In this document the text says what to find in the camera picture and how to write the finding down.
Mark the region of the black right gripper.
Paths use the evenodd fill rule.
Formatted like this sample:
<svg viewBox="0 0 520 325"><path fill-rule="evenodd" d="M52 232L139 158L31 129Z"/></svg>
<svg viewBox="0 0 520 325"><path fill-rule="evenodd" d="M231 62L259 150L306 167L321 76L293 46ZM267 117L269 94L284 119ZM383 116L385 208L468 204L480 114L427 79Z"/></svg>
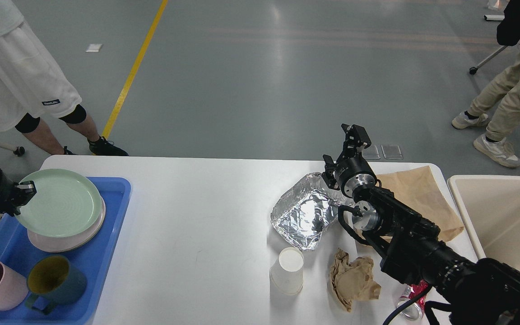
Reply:
<svg viewBox="0 0 520 325"><path fill-rule="evenodd" d="M341 155L336 162L331 156L322 156L325 163L322 179L329 189L340 190L345 197L352 198L355 192L377 185L376 175L362 156L372 141L364 127L341 124L341 128L345 133Z"/></svg>

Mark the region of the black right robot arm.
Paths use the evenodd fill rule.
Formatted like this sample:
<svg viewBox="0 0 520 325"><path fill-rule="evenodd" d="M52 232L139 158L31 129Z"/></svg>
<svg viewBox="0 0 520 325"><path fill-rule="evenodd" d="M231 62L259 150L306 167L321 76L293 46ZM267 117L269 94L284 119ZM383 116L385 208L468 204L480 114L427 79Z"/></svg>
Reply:
<svg viewBox="0 0 520 325"><path fill-rule="evenodd" d="M421 295L434 288L445 299L426 302L431 325L439 323L435 309L449 312L452 325L520 325L520 271L491 258L473 263L440 241L435 223L382 187L362 156L371 145L365 128L341 128L343 150L337 160L323 156L322 177L330 189L371 206L371 212L362 213L358 206L341 205L338 221L353 239L377 251L381 271L402 284L423 280L428 286Z"/></svg>

